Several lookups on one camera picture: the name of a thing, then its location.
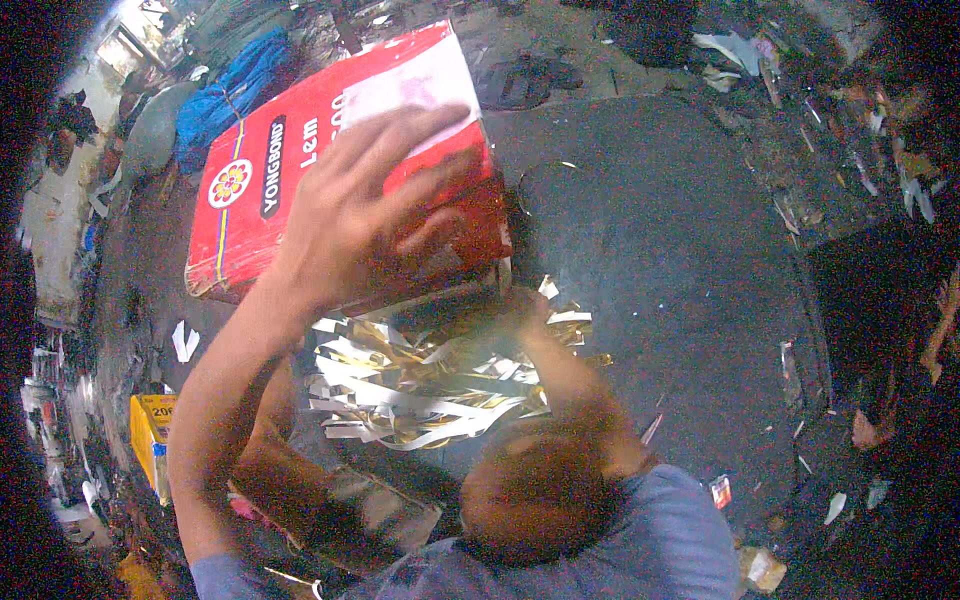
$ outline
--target red cardboard box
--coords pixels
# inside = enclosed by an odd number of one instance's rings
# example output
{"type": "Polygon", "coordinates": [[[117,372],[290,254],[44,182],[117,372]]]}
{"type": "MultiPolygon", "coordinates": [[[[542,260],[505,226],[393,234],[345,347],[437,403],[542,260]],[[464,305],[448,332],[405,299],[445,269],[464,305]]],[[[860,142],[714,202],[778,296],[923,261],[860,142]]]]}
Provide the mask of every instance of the red cardboard box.
{"type": "Polygon", "coordinates": [[[456,206],[466,216],[464,231],[425,262],[416,285],[398,282],[380,302],[355,302],[373,308],[411,298],[442,286],[451,274],[510,256],[502,180],[492,168],[460,44],[443,21],[330,65],[213,142],[184,272],[187,291],[231,302],[243,298],[276,255],[300,178],[338,132],[405,104],[432,108],[451,102],[469,104],[470,117],[415,149],[387,178],[384,192],[422,167],[476,147],[483,153],[476,176],[435,198],[423,215],[425,220],[440,206],[456,206]]]}

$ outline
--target yellow cardboard box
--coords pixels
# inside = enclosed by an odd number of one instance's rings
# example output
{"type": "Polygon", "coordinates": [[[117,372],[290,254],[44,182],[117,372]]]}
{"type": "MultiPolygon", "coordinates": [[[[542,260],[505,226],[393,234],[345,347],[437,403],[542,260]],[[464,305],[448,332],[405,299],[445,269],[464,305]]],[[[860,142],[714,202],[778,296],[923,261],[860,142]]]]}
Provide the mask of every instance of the yellow cardboard box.
{"type": "Polygon", "coordinates": [[[176,395],[130,396],[130,443],[162,506],[170,503],[167,481],[167,430],[176,395]]]}

